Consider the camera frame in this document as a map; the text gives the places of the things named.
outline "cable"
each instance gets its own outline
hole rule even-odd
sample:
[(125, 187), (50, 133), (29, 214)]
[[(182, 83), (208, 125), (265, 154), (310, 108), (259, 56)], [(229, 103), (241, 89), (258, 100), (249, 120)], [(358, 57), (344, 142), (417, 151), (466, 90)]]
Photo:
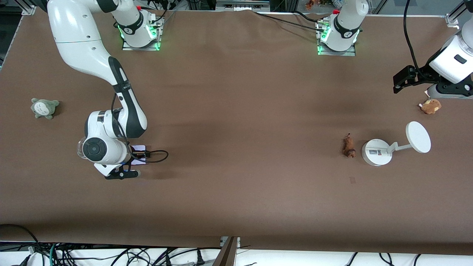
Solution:
[(415, 256), (414, 265), (413, 265), (413, 266), (416, 266), (416, 265), (417, 265), (417, 259), (419, 259), (419, 257), (420, 257), (421, 255), (422, 255), (422, 254), (417, 254), (417, 256)]
[(409, 47), (409, 51), (411, 52), (412, 61), (414, 62), (414, 67), (415, 67), (417, 73), (419, 73), (419, 75), (421, 75), (425, 80), (431, 80), (431, 79), (428, 79), (426, 76), (424, 76), (424, 74), (420, 71), (419, 65), (417, 64), (417, 59), (415, 58), (415, 55), (414, 55), (414, 49), (413, 49), (411, 41), (409, 39), (409, 35), (407, 34), (407, 9), (409, 8), (409, 3), (410, 2), (411, 2), (411, 0), (407, 0), (406, 8), (404, 9), (404, 20), (403, 20), (403, 22), (404, 22), (404, 36), (406, 37), (407, 46)]
[(353, 256), (351, 256), (351, 259), (348, 262), (347, 266), (350, 266), (353, 263), (353, 260), (355, 259), (356, 255), (358, 255), (358, 252), (353, 253)]
[(386, 262), (389, 266), (394, 266), (394, 265), (393, 265), (393, 259), (391, 258), (391, 254), (386, 253), (387, 256), (388, 256), (388, 258), (389, 258), (389, 261), (387, 261), (387, 260), (385, 260), (385, 259), (383, 258), (383, 254), (382, 254), (382, 253), (378, 253), (378, 254), (379, 254), (379, 257), (380, 257), (384, 262)]
[(56, 244), (54, 244), (51, 247), (51, 250), (49, 251), (49, 266), (53, 266), (53, 252), (54, 252), (55, 247), (56, 247)]
[(176, 13), (176, 11), (173, 11), (173, 13), (163, 22), (163, 26), (164, 26), (164, 24), (166, 24), (166, 22), (167, 22), (168, 20), (170, 20), (170, 19), (173, 17), (173, 15), (174, 15), (175, 13)]
[(299, 14), (299, 15), (301, 15), (303, 18), (307, 19), (308, 21), (317, 23), (317, 20), (316, 20), (316, 19), (311, 19), (311, 18), (309, 18), (308, 16), (304, 15), (304, 14), (303, 14), (302, 12), (300, 12), (300, 11), (294, 10), (294, 11), (292, 11), (291, 13)]
[(160, 17), (158, 17), (157, 19), (151, 21), (151, 23), (155, 23), (156, 21), (162, 19), (164, 17), (164, 15), (166, 14), (166, 12), (167, 12), (167, 9), (164, 10), (163, 14)]
[[(133, 256), (128, 258), (128, 261), (127, 261), (127, 263), (126, 263), (126, 266), (129, 266), (130, 263), (131, 263), (134, 259), (141, 259), (141, 260), (144, 260), (144, 261), (146, 261), (146, 262), (148, 263), (147, 266), (149, 266), (149, 265), (151, 264), (151, 261), (150, 261), (151, 258), (149, 257), (149, 254), (146, 252), (146, 250), (147, 250), (147, 248), (142, 249), (138, 254), (132, 253)], [(143, 253), (143, 252), (148, 255), (148, 259), (147, 259), (147, 260), (140, 256), (140, 254)]]
[(272, 12), (278, 10), (278, 8), (279, 8), (284, 2), (286, 2), (286, 0), (282, 0), (281, 3), (279, 3), (279, 5), (277, 5), (277, 6), (274, 8), (274, 10), (273, 10)]
[[(114, 104), (115, 104), (115, 98), (116, 98), (116, 94), (114, 93), (114, 98), (112, 100), (112, 107), (110, 108), (110, 110), (112, 111), (112, 119), (115, 119), (115, 117), (113, 116), (113, 111), (114, 111)], [(146, 162), (146, 163), (158, 163), (158, 162), (162, 162), (164, 160), (166, 160), (168, 157), (169, 157), (169, 152), (165, 151), (165, 150), (155, 150), (155, 151), (150, 151), (149, 153), (155, 153), (155, 152), (163, 152), (166, 154), (166, 156), (160, 160), (156, 160), (156, 161), (150, 161), (150, 160), (141, 160), (140, 158), (137, 158), (133, 152), (131, 151), (130, 149), (130, 143), (128, 142), (126, 136), (125, 136), (125, 130), (123, 130), (122, 128), (122, 125), (117, 121), (117, 124), (118, 124), (118, 127), (120, 128), (120, 132), (122, 133), (122, 136), (123, 136), (123, 139), (125, 140), (125, 146), (126, 146), (126, 150), (128, 151), (128, 153), (131, 155), (131, 157), (135, 160), (138, 160), (140, 162)]]
[(14, 247), (14, 248), (6, 248), (6, 249), (0, 249), (0, 252), (2, 251), (7, 251), (7, 250), (13, 250), (13, 249), (18, 249), (17, 251), (20, 251), (22, 248), (24, 248), (26, 246), (24, 245), (19, 245), (19, 247)]
[(112, 264), (110, 264), (110, 266), (114, 266), (114, 264), (117, 262), (117, 260), (118, 260), (121, 256), (125, 255), (125, 253), (128, 253), (128, 251), (130, 251), (129, 248), (125, 249), (122, 253), (120, 253), (120, 254), (113, 260), (113, 262), (112, 262)]
[(280, 19), (280, 18), (275, 18), (275, 17), (271, 17), (271, 16), (268, 16), (266, 14), (261, 14), (261, 13), (257, 13), (257, 15), (260, 15), (260, 16), (263, 16), (263, 17), (267, 17), (267, 18), (272, 18), (272, 19), (275, 19), (275, 20), (279, 20), (279, 21), (282, 21), (282, 22), (286, 22), (286, 23), (289, 23), (289, 24), (292, 24), (292, 25), (296, 25), (296, 26), (299, 26), (299, 27), (303, 27), (303, 28), (308, 28), (308, 29), (313, 29), (314, 31), (320, 31), (320, 32), (323, 32), (324, 30), (322, 29), (318, 29), (318, 28), (312, 28), (312, 27), (308, 27), (308, 26), (305, 26), (305, 25), (301, 25), (301, 24), (297, 24), (297, 23), (294, 23), (294, 22), (290, 22), (290, 21), (287, 21), (287, 20), (283, 20), (283, 19)]
[(36, 238), (36, 236), (30, 231), (28, 230), (28, 228), (24, 227), (24, 226), (21, 226), (21, 225), (18, 225), (18, 224), (12, 224), (12, 223), (4, 223), (4, 224), (0, 224), (0, 228), (2, 227), (16, 227), (16, 228), (20, 228), (24, 231), (26, 231), (34, 240), (35, 240), (35, 243), (36, 243), (36, 246), (38, 247), (38, 253), (41, 254), (41, 260), (43, 262), (43, 266), (44, 266), (44, 257), (43, 257), (43, 249), (41, 248), (41, 246), (39, 245), (39, 241), (38, 239)]
[(173, 252), (177, 248), (167, 248), (159, 257), (151, 264), (151, 266), (155, 266), (159, 261), (161, 261), (166, 255), (169, 255), (169, 253)]
[(73, 260), (83, 260), (83, 259), (93, 259), (93, 260), (106, 260), (106, 259), (111, 259), (114, 258), (118, 255), (111, 256), (111, 257), (70, 257)]
[(174, 254), (174, 255), (170, 256), (169, 259), (172, 259), (172, 258), (174, 258), (174, 257), (176, 257), (176, 256), (182, 255), (182, 254), (187, 253), (187, 252), (193, 252), (193, 251), (203, 250), (203, 249), (221, 249), (221, 248), (193, 248), (193, 249), (185, 250), (185, 251), (183, 251), (183, 252), (179, 252), (179, 253), (177, 253), (177, 254)]

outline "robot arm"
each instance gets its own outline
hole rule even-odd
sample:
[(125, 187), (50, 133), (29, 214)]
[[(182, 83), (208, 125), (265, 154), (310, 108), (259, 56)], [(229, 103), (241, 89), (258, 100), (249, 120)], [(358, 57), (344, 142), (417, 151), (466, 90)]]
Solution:
[[(136, 25), (146, 27), (143, 14), (136, 9), (132, 0), (122, 0), (120, 3), (114, 5), (113, 0), (50, 0), (47, 8), (51, 31), (62, 59), (73, 69), (102, 78), (113, 86), (123, 106), (117, 117), (118, 122), (128, 138), (138, 138), (147, 128), (146, 116), (121, 64), (104, 48), (92, 17), (93, 11), (107, 12), (115, 8), (112, 14), (120, 25), (141, 20), (141, 24)], [(147, 30), (137, 30), (139, 28), (130, 32), (133, 34), (126, 34), (127, 41), (146, 45), (152, 38), (146, 36)], [(112, 137), (121, 136), (117, 126), (113, 127), (113, 132)]]
[(425, 66), (406, 66), (393, 76), (394, 93), (403, 88), (432, 83), (432, 98), (468, 98), (473, 95), (473, 18), (451, 36)]
[(122, 104), (122, 108), (89, 115), (78, 154), (94, 162), (106, 177), (138, 176), (136, 170), (115, 171), (131, 157), (128, 144), (118, 138), (138, 138), (148, 123), (123, 67), (104, 48), (92, 13), (111, 12), (123, 38), (133, 47), (146, 46), (156, 38), (150, 31), (151, 14), (138, 11), (133, 0), (49, 0), (47, 12), (62, 59), (77, 71), (106, 80)]
[(334, 51), (346, 51), (355, 43), (359, 27), (368, 14), (366, 0), (348, 0), (339, 14), (332, 14), (324, 20), (329, 24), (321, 41)]

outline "wire bundle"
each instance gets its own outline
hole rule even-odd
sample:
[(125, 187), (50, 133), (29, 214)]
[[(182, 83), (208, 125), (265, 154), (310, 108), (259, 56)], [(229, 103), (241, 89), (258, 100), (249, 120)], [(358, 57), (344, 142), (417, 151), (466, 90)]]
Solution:
[(188, 253), (188, 252), (198, 252), (198, 256), (200, 250), (203, 249), (220, 249), (220, 248), (193, 248), (184, 250), (182, 252), (170, 255), (173, 251), (177, 248), (168, 247), (166, 250), (161, 253), (155, 260), (149, 255), (147, 252), (150, 248), (157, 248), (157, 247), (147, 247), (147, 246), (121, 246), (121, 245), (107, 245), (108, 248), (126, 248), (122, 253), (112, 256), (112, 257), (105, 257), (105, 258), (97, 258), (97, 257), (73, 257), (71, 255), (71, 251), (75, 249), (85, 249), (85, 248), (94, 248), (96, 245), (90, 244), (70, 244), (70, 243), (43, 243), (39, 242), (36, 236), (28, 230), (26, 227), (16, 224), (0, 224), (0, 229), (4, 227), (15, 227), (20, 228), (26, 231), (34, 240), (34, 242), (2, 242), (0, 243), (0, 247), (5, 246), (15, 246), (13, 248), (5, 248), (0, 249), (2, 251), (9, 251), (9, 250), (21, 250), (22, 248), (32, 247), (34, 252), (39, 253), (43, 258), (43, 266), (45, 265), (44, 258), (46, 257), (49, 259), (50, 266), (78, 266), (76, 261), (77, 260), (106, 260), (115, 258), (110, 266), (114, 266), (116, 262), (123, 257), (124, 255), (127, 256), (127, 263), (126, 266), (129, 266), (134, 260), (142, 260), (147, 263), (147, 266), (170, 266), (171, 262), (170, 259), (177, 257), (179, 255)]

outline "power cord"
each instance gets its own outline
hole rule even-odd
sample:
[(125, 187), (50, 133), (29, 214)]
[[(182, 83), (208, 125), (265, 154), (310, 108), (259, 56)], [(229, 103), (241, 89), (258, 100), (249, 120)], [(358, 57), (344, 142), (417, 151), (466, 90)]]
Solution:
[(414, 55), (414, 49), (412, 47), (412, 44), (411, 44), (411, 41), (409, 39), (409, 35), (407, 34), (407, 9), (409, 8), (409, 3), (411, 2), (411, 0), (407, 0), (406, 2), (406, 8), (404, 9), (404, 36), (406, 37), (406, 42), (407, 42), (407, 46), (409, 47), (409, 51), (411, 52), (411, 57), (412, 57), (412, 61), (414, 62), (414, 67), (417, 71), (417, 73), (419, 73), (419, 75), (421, 75), (425, 80), (431, 80), (431, 79), (428, 79), (426, 76), (424, 76), (424, 74), (420, 71), (420, 68), (419, 68), (419, 65), (417, 64), (417, 59), (415, 58), (415, 55)]
[(417, 265), (417, 260), (419, 259), (419, 257), (421, 256), (422, 254), (417, 254), (417, 256), (415, 256), (415, 259), (414, 259), (414, 266)]
[(302, 12), (300, 12), (300, 11), (294, 10), (294, 11), (292, 11), (291, 13), (299, 14), (299, 15), (301, 15), (303, 18), (305, 18), (306, 20), (317, 23), (317, 20), (316, 20), (316, 19), (311, 19), (311, 18), (309, 18), (308, 16), (304, 15), (304, 14), (303, 14)]
[(158, 17), (158, 18), (155, 19), (155, 20), (152, 20), (151, 23), (155, 23), (156, 21), (162, 19), (162, 18), (164, 17), (164, 15), (166, 14), (166, 12), (167, 12), (167, 9), (164, 10), (163, 14), (162, 14), (160, 17)]
[(285, 23), (289, 23), (289, 24), (292, 24), (292, 25), (296, 25), (296, 26), (302, 27), (302, 28), (308, 28), (308, 29), (312, 29), (312, 30), (314, 30), (314, 31), (320, 31), (320, 32), (323, 32), (323, 31), (324, 31), (324, 30), (319, 29), (319, 28), (314, 28), (314, 27), (309, 27), (309, 26), (297, 24), (297, 23), (294, 23), (294, 22), (290, 22), (290, 21), (287, 21), (287, 20), (280, 19), (280, 18), (271, 17), (271, 16), (268, 16), (268, 15), (262, 14), (262, 13), (257, 13), (257, 12), (256, 12), (256, 14), (259, 15), (259, 16), (262, 16), (262, 17), (267, 17), (267, 18), (279, 20), (279, 21), (282, 21), (282, 22), (285, 22)]
[(384, 262), (386, 262), (389, 266), (394, 266), (394, 264), (393, 264), (393, 259), (391, 258), (391, 254), (387, 253), (387, 256), (388, 256), (388, 258), (389, 258), (389, 261), (387, 261), (387, 260), (385, 260), (385, 259), (383, 258), (383, 254), (382, 254), (382, 253), (378, 253), (378, 254), (379, 254), (379, 257), (380, 257)]
[[(114, 93), (114, 98), (112, 100), (112, 107), (110, 109), (112, 111), (112, 113), (113, 113), (113, 110), (114, 110), (115, 98), (116, 98), (116, 94)], [(167, 152), (165, 150), (155, 150), (155, 151), (150, 151), (149, 153), (152, 154), (152, 153), (155, 153), (155, 152), (163, 152), (163, 153), (166, 154), (166, 156), (164, 158), (162, 158), (160, 160), (156, 160), (156, 161), (141, 160), (140, 158), (137, 158), (130, 149), (130, 143), (128, 142), (128, 140), (125, 136), (125, 130), (123, 130), (122, 125), (118, 121), (117, 121), (117, 124), (118, 124), (118, 127), (120, 128), (120, 132), (122, 133), (123, 139), (125, 140), (126, 150), (128, 151), (128, 153), (131, 155), (131, 157), (133, 159), (138, 160), (140, 162), (146, 162), (146, 163), (158, 163), (158, 162), (162, 162), (162, 161), (166, 160), (169, 157), (169, 152)]]
[(356, 255), (358, 255), (358, 252), (353, 253), (353, 255), (351, 256), (350, 261), (348, 262), (348, 264), (346, 266), (350, 266), (353, 263), (353, 260), (355, 259)]
[(205, 260), (202, 258), (201, 250), (198, 249), (197, 250), (197, 263), (196, 263), (196, 265), (201, 266), (201, 265), (204, 265), (204, 264), (205, 264)]
[(35, 241), (36, 247), (38, 247), (37, 252), (39, 254), (41, 254), (41, 261), (43, 262), (43, 266), (44, 266), (44, 257), (43, 257), (43, 255), (45, 254), (45, 250), (40, 246), (38, 239), (36, 238), (36, 236), (30, 230), (28, 230), (28, 228), (26, 228), (24, 226), (21, 226), (21, 225), (18, 225), (18, 224), (12, 224), (12, 223), (0, 224), (0, 228), (2, 228), (2, 227), (16, 227), (16, 228), (20, 228), (20, 229), (26, 231), (33, 238), (33, 240)]
[(31, 257), (31, 254), (28, 255), (28, 256), (20, 263), (19, 266), (27, 266), (30, 257)]
[[(185, 251), (179, 252), (179, 253), (177, 253), (177, 254), (174, 254), (174, 255), (170, 256), (169, 258), (166, 258), (166, 261), (167, 261), (168, 259), (170, 260), (170, 259), (172, 259), (172, 258), (174, 258), (174, 257), (176, 257), (176, 256), (182, 255), (182, 254), (184, 254), (184, 253), (193, 252), (193, 251), (202, 250), (202, 249), (221, 249), (221, 248), (193, 248), (193, 249), (185, 250)], [(166, 261), (161, 262), (158, 266), (163, 266), (163, 264), (164, 264)]]

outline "small stuffed animal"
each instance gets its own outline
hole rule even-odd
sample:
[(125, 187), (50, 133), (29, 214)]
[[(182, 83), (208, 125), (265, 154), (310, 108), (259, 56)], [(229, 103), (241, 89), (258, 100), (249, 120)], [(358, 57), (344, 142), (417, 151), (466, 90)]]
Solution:
[(36, 98), (31, 99), (33, 105), (31, 106), (31, 110), (35, 114), (35, 118), (39, 117), (46, 117), (47, 119), (52, 119), (54, 111), (56, 110), (56, 106), (59, 105), (59, 101), (49, 101), (49, 100), (38, 100)]
[(442, 107), (442, 105), (438, 100), (428, 99), (423, 104), (419, 104), (419, 107), (424, 113), (432, 115), (435, 114), (435, 112), (437, 112)]
[(343, 139), (343, 142), (345, 143), (343, 154), (348, 158), (355, 158), (355, 144), (353, 143), (353, 139), (350, 137), (350, 133), (348, 133), (348, 135)]

